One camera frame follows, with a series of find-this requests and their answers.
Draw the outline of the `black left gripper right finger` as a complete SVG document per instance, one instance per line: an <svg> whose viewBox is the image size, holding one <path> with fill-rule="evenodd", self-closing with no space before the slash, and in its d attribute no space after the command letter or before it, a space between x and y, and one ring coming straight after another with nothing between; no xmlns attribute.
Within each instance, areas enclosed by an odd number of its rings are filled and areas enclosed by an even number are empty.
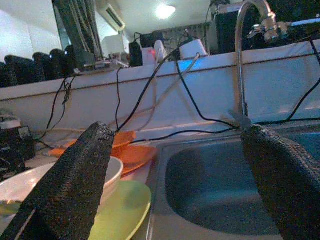
<svg viewBox="0 0 320 240"><path fill-rule="evenodd" d="M320 238L320 163L300 144L253 124L240 136L258 193L285 240Z"/></svg>

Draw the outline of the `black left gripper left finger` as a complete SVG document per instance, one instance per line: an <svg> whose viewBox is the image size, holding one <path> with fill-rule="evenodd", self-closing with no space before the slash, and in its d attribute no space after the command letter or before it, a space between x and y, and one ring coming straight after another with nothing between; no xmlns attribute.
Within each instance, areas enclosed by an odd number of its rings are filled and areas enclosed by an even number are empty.
<svg viewBox="0 0 320 240"><path fill-rule="evenodd" d="M87 240L100 206L115 133L93 123L39 180L2 240Z"/></svg>

